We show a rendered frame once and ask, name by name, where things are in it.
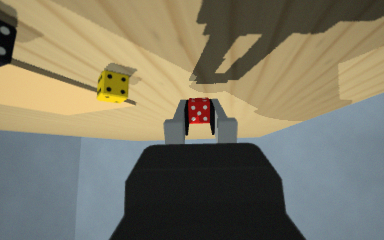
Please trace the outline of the red die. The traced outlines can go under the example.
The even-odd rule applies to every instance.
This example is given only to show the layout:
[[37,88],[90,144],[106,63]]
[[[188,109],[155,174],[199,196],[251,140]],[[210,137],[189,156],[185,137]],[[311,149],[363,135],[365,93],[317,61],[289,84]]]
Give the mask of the red die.
[[188,100],[189,123],[210,123],[209,98],[189,98]]

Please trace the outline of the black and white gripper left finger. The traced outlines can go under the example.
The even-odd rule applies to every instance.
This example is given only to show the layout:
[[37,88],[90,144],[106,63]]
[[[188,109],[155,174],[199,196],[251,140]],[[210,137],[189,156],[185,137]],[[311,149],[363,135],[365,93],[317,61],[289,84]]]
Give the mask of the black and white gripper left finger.
[[180,100],[173,119],[164,121],[165,144],[185,144],[189,131],[188,101]]

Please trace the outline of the yellow die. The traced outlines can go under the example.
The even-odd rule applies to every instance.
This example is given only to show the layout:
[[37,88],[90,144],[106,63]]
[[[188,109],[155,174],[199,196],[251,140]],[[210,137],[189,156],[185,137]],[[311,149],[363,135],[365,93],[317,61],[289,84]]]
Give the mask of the yellow die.
[[121,103],[128,98],[129,77],[104,70],[98,78],[97,100]]

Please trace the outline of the black die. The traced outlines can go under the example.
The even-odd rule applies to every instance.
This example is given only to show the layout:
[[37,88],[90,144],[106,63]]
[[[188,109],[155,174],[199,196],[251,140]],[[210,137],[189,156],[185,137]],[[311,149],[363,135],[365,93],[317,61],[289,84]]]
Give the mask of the black die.
[[0,20],[0,67],[11,63],[16,34],[14,26]]

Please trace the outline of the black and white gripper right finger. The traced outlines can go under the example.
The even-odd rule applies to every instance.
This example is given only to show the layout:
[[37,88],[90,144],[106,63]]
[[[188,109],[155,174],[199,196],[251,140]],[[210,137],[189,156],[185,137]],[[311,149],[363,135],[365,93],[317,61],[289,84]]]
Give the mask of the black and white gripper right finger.
[[218,99],[210,101],[210,127],[216,143],[237,143],[238,121],[228,118]]

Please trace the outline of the tan flat mat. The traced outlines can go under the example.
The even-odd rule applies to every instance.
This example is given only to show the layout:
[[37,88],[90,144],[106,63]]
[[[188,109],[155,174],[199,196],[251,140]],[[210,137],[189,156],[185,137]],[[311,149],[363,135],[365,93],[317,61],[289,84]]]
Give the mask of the tan flat mat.
[[123,107],[136,102],[98,101],[97,89],[13,60],[0,67],[0,104],[74,115]]

